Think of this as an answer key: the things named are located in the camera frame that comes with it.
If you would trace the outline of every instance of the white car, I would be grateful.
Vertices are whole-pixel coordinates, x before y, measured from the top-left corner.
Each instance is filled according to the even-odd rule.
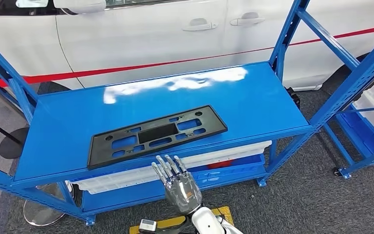
[[[0,0],[0,52],[28,82],[70,89],[264,61],[292,3]],[[354,56],[374,48],[374,0],[311,0],[308,12]],[[301,22],[283,83],[319,89],[341,65]]]

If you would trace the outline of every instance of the yellow floor marking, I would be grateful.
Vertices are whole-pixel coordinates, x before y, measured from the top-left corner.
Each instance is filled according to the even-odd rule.
[[[234,225],[233,218],[231,217],[230,209],[228,206],[223,206],[220,208],[216,208],[211,210],[214,215],[224,215],[224,218],[227,222],[231,223],[231,225]],[[172,226],[176,226],[184,222],[186,218],[184,216],[180,216],[177,218],[170,218],[166,220],[161,220],[157,222],[158,228],[168,228]],[[130,234],[139,234],[138,232],[138,226],[130,227]]]

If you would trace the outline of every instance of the red object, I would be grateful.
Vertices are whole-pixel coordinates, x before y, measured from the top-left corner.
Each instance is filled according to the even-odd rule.
[[[367,33],[374,33],[374,28],[359,30],[359,31],[351,32],[351,33],[340,34],[334,37],[345,38],[345,37],[357,36],[357,35],[362,35],[362,34],[367,34]],[[312,42],[317,42],[317,41],[320,41],[320,39],[306,40],[306,41],[291,43],[290,45],[301,45],[301,44],[307,44],[307,43],[312,43]],[[224,56],[229,56],[229,55],[238,55],[238,54],[256,52],[256,51],[261,51],[261,50],[269,50],[273,48],[274,47],[268,47],[268,48],[249,50],[249,51],[243,51],[243,52],[232,53],[232,54],[216,55],[216,56],[195,58],[195,59],[192,58],[192,59],[171,61],[171,62],[144,64],[144,65],[129,66],[129,67],[116,67],[116,68],[108,68],[108,69],[100,69],[100,70],[68,72],[68,73],[49,74],[49,75],[40,75],[40,76],[32,76],[32,77],[24,76],[23,78],[25,79],[27,83],[32,84],[32,83],[48,82],[48,81],[60,80],[60,79],[94,76],[94,75],[100,75],[100,74],[111,73],[111,72],[122,72],[122,71],[134,70],[134,69],[139,69],[139,68],[155,67],[155,66],[168,65],[168,64],[174,64],[174,63],[180,63],[180,62],[196,61],[196,60],[202,60],[202,59],[207,59],[207,58],[212,59],[212,58],[224,57]],[[6,87],[6,86],[8,85],[3,80],[0,79],[0,87]]]
[[[224,162],[217,162],[217,163],[213,163],[213,164],[208,164],[207,167],[209,169],[216,169],[216,168],[221,168],[221,167],[228,167],[231,165],[231,162],[233,161],[232,160],[229,160],[229,161],[224,161]]]

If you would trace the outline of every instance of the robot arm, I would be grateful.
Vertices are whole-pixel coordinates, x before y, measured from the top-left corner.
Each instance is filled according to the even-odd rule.
[[[207,207],[201,207],[191,217],[200,234],[243,234],[220,216],[214,216]]]
[[[156,158],[161,167],[155,162],[151,165],[164,184],[167,200],[179,213],[186,216],[186,220],[171,230],[158,229],[156,222],[142,220],[141,233],[178,234],[191,221],[199,234],[243,234],[223,218],[216,217],[209,208],[202,206],[201,191],[179,157],[174,157],[178,166],[168,155],[164,157],[170,167],[160,156]]]

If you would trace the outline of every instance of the round metal base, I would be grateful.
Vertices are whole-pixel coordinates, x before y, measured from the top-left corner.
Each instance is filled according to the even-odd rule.
[[[28,135],[28,131],[29,128],[20,128],[11,132],[11,135],[13,135],[20,142],[24,143],[26,140],[26,136]],[[15,143],[8,137],[5,137],[0,143],[0,155],[6,159],[14,159],[20,157],[20,155],[22,154],[22,150],[23,145]]]
[[[62,192],[56,183],[39,186],[38,188],[59,199],[64,199]],[[74,198],[74,188],[71,184],[68,184],[68,189]],[[64,215],[64,213],[29,200],[25,201],[23,205],[23,217],[29,224],[37,227],[53,225],[64,217]]]

